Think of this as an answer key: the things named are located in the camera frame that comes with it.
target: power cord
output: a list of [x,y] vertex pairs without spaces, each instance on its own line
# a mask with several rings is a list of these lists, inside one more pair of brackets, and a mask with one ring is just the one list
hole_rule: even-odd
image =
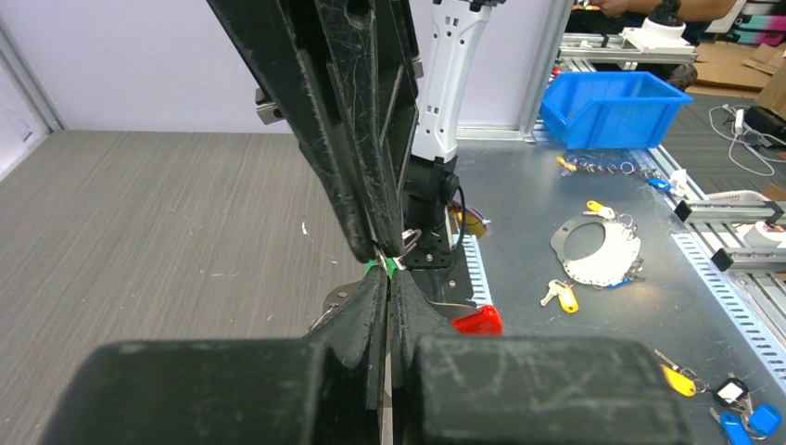
[[466,200],[464,199],[464,189],[459,185],[456,189],[459,192],[459,200],[462,206],[462,223],[459,225],[459,239],[453,245],[451,250],[455,251],[464,241],[464,232],[466,232]]
[[[772,134],[759,133],[758,131],[752,129],[751,127],[749,127],[747,125],[745,125],[744,122],[742,123],[741,128],[737,128],[738,127],[737,125],[734,125],[731,128],[731,136],[723,134],[723,132],[718,130],[717,127],[715,126],[715,120],[713,118],[713,112],[714,111],[719,110],[719,109],[723,109],[723,110],[727,111],[727,113],[731,114],[731,116],[732,116],[731,120],[734,121],[734,118],[736,117],[737,112],[739,110],[746,110],[748,108],[749,107],[745,107],[745,106],[732,107],[729,104],[724,104],[724,105],[722,105],[720,107],[710,108],[710,110],[707,112],[707,114],[709,115],[709,118],[710,118],[710,126],[712,127],[713,131],[715,131],[715,133],[717,133],[717,135],[719,135],[720,137],[722,137],[722,138],[724,138],[724,139],[726,139],[728,141],[731,141],[731,145],[729,145],[728,156],[729,156],[729,160],[731,162],[733,162],[737,167],[740,167],[741,169],[745,170],[746,172],[755,174],[757,176],[764,176],[764,177],[774,176],[775,175],[775,168],[772,167],[772,164],[770,164],[770,162],[786,162],[786,160],[784,160],[784,159],[767,158],[766,156],[763,156],[758,151],[756,151],[756,149],[753,146],[751,146],[750,144],[748,144],[745,141],[743,141],[742,138],[744,136],[748,135],[748,134],[755,134],[755,135],[757,135],[757,136],[759,136],[761,138],[768,139],[768,140],[770,140],[772,142],[777,142],[778,144],[780,144],[782,146],[786,146],[786,142],[780,140],[779,138],[773,136]],[[753,169],[751,169],[749,167],[746,167],[746,166],[742,165],[739,161],[737,161],[732,156],[732,151],[734,150],[734,147],[737,145],[737,143],[742,144],[742,146],[747,148],[747,150],[749,152],[751,152],[751,154],[756,156],[756,158],[759,159],[765,165],[765,167],[767,167],[769,172],[767,172],[767,173],[757,172],[757,171],[755,171],[755,170],[753,170]]]

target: white device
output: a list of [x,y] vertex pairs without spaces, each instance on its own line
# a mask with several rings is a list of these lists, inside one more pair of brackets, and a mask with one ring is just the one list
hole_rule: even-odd
[[432,8],[431,55],[420,117],[412,142],[418,158],[448,162],[456,156],[459,111],[480,35],[491,17],[491,6],[477,12],[464,0],[442,0]]
[[745,110],[738,109],[737,112],[734,113],[734,134],[742,134],[742,128],[744,127],[745,119]]
[[625,28],[622,36],[642,53],[693,54],[696,47],[682,38],[682,26],[666,26],[645,19],[641,28]]

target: cable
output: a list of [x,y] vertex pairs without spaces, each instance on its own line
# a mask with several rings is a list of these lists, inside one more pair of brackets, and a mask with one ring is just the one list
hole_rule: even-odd
[[[749,108],[749,107],[731,107],[731,106],[729,106],[729,104],[724,104],[724,105],[722,105],[722,106],[720,106],[720,107],[714,107],[714,108],[710,108],[710,110],[709,110],[709,111],[707,111],[707,114],[708,114],[708,116],[709,116],[709,118],[710,118],[710,126],[712,127],[713,131],[715,131],[715,133],[717,133],[717,135],[719,135],[720,137],[722,137],[722,138],[726,139],[727,141],[731,141],[731,144],[729,145],[729,152],[728,152],[728,156],[729,156],[729,160],[730,160],[731,162],[733,162],[733,163],[734,163],[734,165],[736,165],[737,167],[740,167],[741,169],[745,170],[746,172],[749,172],[749,173],[755,174],[755,175],[757,175],[757,176],[764,176],[764,177],[770,177],[770,176],[774,176],[774,175],[775,175],[775,168],[774,168],[774,167],[772,167],[772,165],[770,164],[770,162],[786,162],[786,160],[784,160],[784,159],[773,159],[773,158],[768,158],[768,157],[766,157],[766,156],[763,156],[763,155],[762,155],[762,154],[760,154],[758,151],[756,151],[756,149],[755,149],[755,148],[753,148],[753,147],[752,147],[750,144],[748,144],[748,143],[746,143],[746,142],[742,141],[742,140],[741,140],[741,138],[742,138],[742,137],[744,137],[744,136],[745,136],[745,135],[747,135],[747,134],[755,134],[755,135],[757,135],[757,136],[759,136],[759,137],[761,137],[761,138],[764,138],[764,139],[769,139],[769,140],[771,140],[771,141],[777,142],[777,143],[779,143],[779,144],[782,144],[782,145],[785,145],[785,146],[786,146],[786,143],[784,143],[783,141],[781,141],[779,138],[777,138],[777,137],[773,136],[772,134],[764,134],[764,133],[759,133],[758,131],[756,131],[756,130],[752,129],[751,127],[748,127],[747,125],[743,125],[743,126],[746,128],[746,130],[745,130],[745,131],[743,131],[743,132],[741,132],[741,133],[737,133],[737,131],[736,131],[734,128],[732,128],[732,129],[731,129],[731,134],[732,134],[732,136],[733,136],[733,137],[732,137],[732,136],[727,136],[727,135],[723,134],[723,133],[722,133],[720,130],[718,130],[718,129],[717,129],[717,127],[715,126],[715,120],[714,120],[714,118],[713,118],[713,111],[716,111],[716,110],[718,110],[718,109],[724,109],[724,110],[726,110],[726,111],[727,111],[729,114],[731,114],[731,115],[734,115],[734,114],[737,112],[737,110],[738,110],[738,109],[748,109],[748,108]],[[755,170],[753,170],[753,169],[751,169],[751,168],[749,168],[749,167],[746,167],[746,166],[742,165],[742,164],[741,164],[739,161],[737,161],[737,160],[736,160],[736,159],[735,159],[735,158],[732,156],[732,151],[734,150],[734,147],[735,147],[735,146],[736,146],[738,143],[742,144],[742,146],[744,146],[745,148],[747,148],[747,150],[748,150],[748,151],[749,151],[749,152],[750,152],[752,155],[754,155],[754,156],[755,156],[757,159],[759,159],[759,160],[760,160],[760,161],[761,161],[761,162],[762,162],[762,163],[765,165],[765,167],[767,167],[767,169],[768,169],[768,172],[767,172],[767,173],[763,173],[763,172],[757,172],[757,171],[755,171]]]
[[462,223],[459,226],[459,239],[456,240],[456,244],[453,246],[451,250],[456,250],[464,241],[464,232],[466,232],[466,200],[464,199],[464,189],[459,185],[456,189],[459,192],[459,198],[461,199],[462,205]]

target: cardboard box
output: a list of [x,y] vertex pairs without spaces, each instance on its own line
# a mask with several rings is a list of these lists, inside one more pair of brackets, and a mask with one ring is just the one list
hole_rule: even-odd
[[700,85],[760,91],[769,82],[769,75],[743,65],[744,60],[754,58],[756,50],[751,46],[719,42],[700,44],[696,51],[699,56],[695,67]]
[[761,44],[750,57],[742,61],[742,65],[762,71],[771,76],[778,71],[780,65],[783,65],[784,49],[786,49],[786,45],[775,48],[767,46],[766,44]]
[[786,190],[778,187],[775,183],[769,183],[762,194],[773,201],[786,201]]
[[786,64],[775,71],[756,98],[756,103],[786,119]]

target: metal workbench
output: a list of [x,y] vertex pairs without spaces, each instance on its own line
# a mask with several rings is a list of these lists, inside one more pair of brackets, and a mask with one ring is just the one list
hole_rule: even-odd
[[[710,386],[733,372],[749,384],[754,403],[767,401],[786,410],[781,383],[699,275],[712,271],[697,271],[685,256],[684,245],[692,240],[689,228],[672,215],[664,196],[633,176],[576,173],[561,177],[554,158],[562,153],[561,146],[548,142],[524,150],[482,146],[462,150],[458,165],[467,203],[478,206],[491,220],[479,246],[490,294],[506,323],[506,333],[634,339],[692,368]],[[541,308],[539,300],[549,281],[565,278],[549,240],[554,230],[585,209],[589,199],[634,217],[646,280],[614,290],[578,285],[580,310],[575,314],[564,313],[555,302]],[[592,229],[577,232],[580,238],[569,240],[576,258],[601,244],[602,229]],[[690,252],[694,257],[702,255],[697,247]],[[777,344],[767,346],[780,349]],[[726,443],[709,416],[713,405],[710,394],[683,399],[698,444]],[[782,429],[765,443],[784,442],[786,430]]]

